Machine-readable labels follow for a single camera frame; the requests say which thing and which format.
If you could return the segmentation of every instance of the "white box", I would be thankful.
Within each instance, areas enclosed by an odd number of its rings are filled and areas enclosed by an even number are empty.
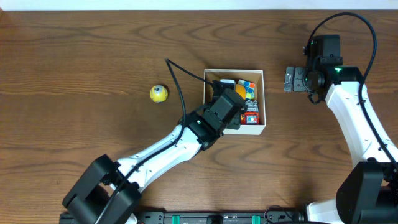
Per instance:
[[[262,70],[237,70],[237,69],[205,69],[205,79],[209,81],[220,79],[246,80],[256,84],[254,99],[259,105],[259,125],[241,125],[239,130],[225,129],[224,134],[252,134],[259,135],[266,127],[266,102],[264,97],[264,74]],[[208,103],[213,96],[209,84],[203,86],[203,103]]]

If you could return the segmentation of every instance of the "wood grain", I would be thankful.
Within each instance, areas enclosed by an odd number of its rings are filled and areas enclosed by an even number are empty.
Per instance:
[[[302,66],[312,29],[336,11],[5,12],[0,20],[0,223],[57,223],[61,201],[92,160],[134,154],[167,135],[181,106],[164,58],[206,68],[264,70],[267,126],[224,136],[145,191],[142,206],[169,211],[265,210],[334,197],[352,169],[333,113],[283,92],[287,66]],[[398,142],[398,13],[361,11],[379,41],[367,86]],[[364,70],[371,36],[339,17],[345,64]],[[203,84],[177,72],[187,104]],[[170,88],[151,102],[150,88]]]

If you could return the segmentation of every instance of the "white backdrop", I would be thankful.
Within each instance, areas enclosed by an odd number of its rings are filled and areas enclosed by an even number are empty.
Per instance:
[[[398,9],[398,0],[0,0],[12,10]]]

